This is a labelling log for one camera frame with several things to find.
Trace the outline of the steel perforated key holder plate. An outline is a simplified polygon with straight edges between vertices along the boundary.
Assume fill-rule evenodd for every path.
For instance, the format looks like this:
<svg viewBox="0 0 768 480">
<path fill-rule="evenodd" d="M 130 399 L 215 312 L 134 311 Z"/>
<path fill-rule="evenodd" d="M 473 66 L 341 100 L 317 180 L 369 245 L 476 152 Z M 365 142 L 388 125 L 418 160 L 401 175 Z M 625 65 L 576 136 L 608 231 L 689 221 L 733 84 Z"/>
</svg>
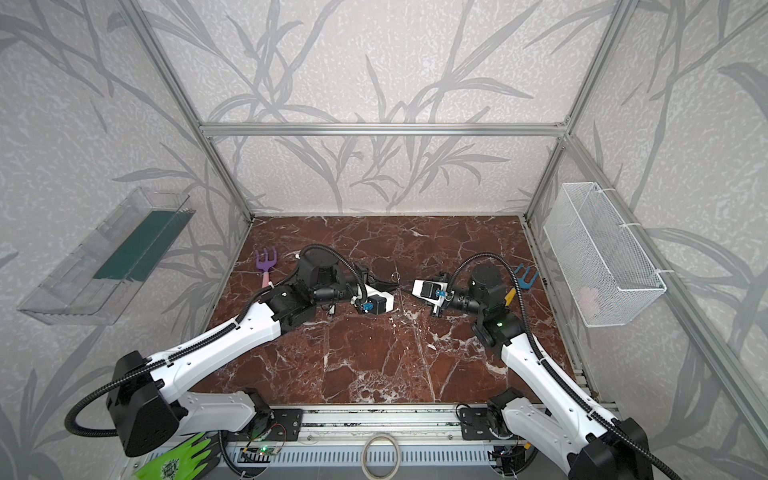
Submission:
<svg viewBox="0 0 768 480">
<path fill-rule="evenodd" d="M 388 293 L 412 293 L 413 284 L 406 284 L 398 271 L 394 271 L 390 274 L 389 280 L 385 283 L 383 290 Z"/>
</svg>

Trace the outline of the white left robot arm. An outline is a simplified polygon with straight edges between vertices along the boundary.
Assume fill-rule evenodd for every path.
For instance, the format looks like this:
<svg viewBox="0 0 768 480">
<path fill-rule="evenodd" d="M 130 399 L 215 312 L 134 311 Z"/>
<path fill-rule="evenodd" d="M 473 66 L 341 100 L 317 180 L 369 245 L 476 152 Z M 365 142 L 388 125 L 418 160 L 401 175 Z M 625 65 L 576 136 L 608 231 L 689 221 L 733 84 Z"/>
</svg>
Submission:
<svg viewBox="0 0 768 480">
<path fill-rule="evenodd" d="M 361 315 L 388 313 L 397 288 L 329 247 L 309 245 L 285 279 L 260 290 L 233 319 L 149 358 L 138 352 L 125 355 L 114 376 L 129 380 L 106 400 L 124 453 L 142 456 L 177 435 L 266 426 L 271 410 L 259 394 L 200 394 L 193 387 L 248 351 L 313 320 L 322 307 L 349 304 Z"/>
</svg>

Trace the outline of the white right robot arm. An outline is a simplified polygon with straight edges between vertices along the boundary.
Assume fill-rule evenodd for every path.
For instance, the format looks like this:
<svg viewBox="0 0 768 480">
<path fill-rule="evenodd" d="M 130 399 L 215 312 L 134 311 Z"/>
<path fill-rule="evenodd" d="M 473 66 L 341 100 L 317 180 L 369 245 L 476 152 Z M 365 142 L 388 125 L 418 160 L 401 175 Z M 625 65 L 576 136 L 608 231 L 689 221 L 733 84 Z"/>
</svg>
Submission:
<svg viewBox="0 0 768 480">
<path fill-rule="evenodd" d="M 489 264 L 476 266 L 464 289 L 441 280 L 417 280 L 412 288 L 435 314 L 455 309 L 475 315 L 473 331 L 481 343 L 543 404 L 538 409 L 515 389 L 493 397 L 488 413 L 495 434 L 526 440 L 570 479 L 652 478 L 644 430 L 603 408 L 551 359 L 508 305 L 510 290 Z"/>
</svg>

